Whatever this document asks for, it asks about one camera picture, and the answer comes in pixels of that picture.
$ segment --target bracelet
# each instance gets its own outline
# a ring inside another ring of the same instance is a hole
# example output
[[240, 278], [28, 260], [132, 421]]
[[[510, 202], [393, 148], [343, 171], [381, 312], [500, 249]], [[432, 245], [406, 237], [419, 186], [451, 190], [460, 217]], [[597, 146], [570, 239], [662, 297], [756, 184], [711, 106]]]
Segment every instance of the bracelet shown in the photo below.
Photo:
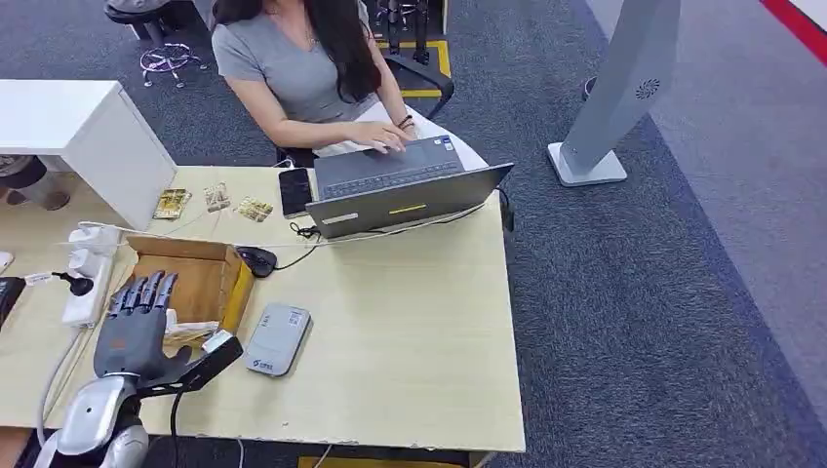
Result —
[[414, 117], [412, 115], [407, 115], [404, 119], [402, 119], [402, 122], [396, 124], [396, 128], [400, 129], [400, 130], [404, 130], [405, 129], [405, 124], [407, 124], [409, 122], [411, 122], [411, 123], [414, 122]]

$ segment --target speaker grille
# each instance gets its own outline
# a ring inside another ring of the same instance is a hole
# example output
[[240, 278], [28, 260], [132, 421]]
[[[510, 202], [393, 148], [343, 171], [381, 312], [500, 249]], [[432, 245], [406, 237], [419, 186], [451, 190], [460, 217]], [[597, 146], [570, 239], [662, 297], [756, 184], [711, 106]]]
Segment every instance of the speaker grille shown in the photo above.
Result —
[[649, 80], [644, 81], [641, 83], [641, 86], [638, 87], [637, 91], [635, 91], [635, 98], [640, 100], [648, 99], [654, 96], [657, 93], [657, 90], [660, 88], [660, 80], [657, 78], [651, 78]]

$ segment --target yellow sticker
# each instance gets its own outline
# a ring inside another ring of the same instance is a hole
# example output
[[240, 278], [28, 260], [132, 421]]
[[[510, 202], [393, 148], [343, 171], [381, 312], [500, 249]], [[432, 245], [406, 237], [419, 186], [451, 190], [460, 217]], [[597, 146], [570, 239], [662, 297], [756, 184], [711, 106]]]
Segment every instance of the yellow sticker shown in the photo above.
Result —
[[406, 212], [413, 212], [416, 210], [421, 210], [427, 207], [424, 203], [422, 205], [416, 205], [415, 207], [407, 207], [407, 208], [400, 208], [399, 210], [394, 210], [392, 212], [388, 212], [389, 215], [398, 215], [399, 213], [406, 213]]

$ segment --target laptop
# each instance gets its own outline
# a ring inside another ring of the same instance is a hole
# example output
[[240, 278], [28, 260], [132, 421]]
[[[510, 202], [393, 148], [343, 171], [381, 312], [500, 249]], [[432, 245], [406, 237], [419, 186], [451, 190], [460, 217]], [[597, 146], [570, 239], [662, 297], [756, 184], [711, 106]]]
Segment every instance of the laptop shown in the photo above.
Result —
[[411, 141], [405, 148], [405, 152], [388, 148], [388, 154], [382, 154], [368, 149], [317, 159], [319, 199], [357, 195], [463, 171], [449, 136]]
[[483, 204], [514, 164], [370, 190], [308, 203], [322, 236], [333, 239], [462, 212]]

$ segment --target stand base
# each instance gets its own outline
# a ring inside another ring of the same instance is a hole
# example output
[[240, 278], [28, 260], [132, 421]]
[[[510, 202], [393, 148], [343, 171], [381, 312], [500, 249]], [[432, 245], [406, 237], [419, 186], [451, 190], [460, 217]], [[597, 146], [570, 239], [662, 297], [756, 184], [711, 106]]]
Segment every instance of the stand base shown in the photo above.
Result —
[[554, 170], [560, 178], [560, 183], [565, 187], [577, 187], [580, 185], [594, 185], [598, 183], [620, 182], [626, 179], [626, 171], [617, 160], [614, 151], [610, 151], [597, 166], [584, 174], [575, 174], [566, 164], [566, 159], [560, 154], [562, 143], [551, 143], [548, 145], [548, 159], [554, 164]]

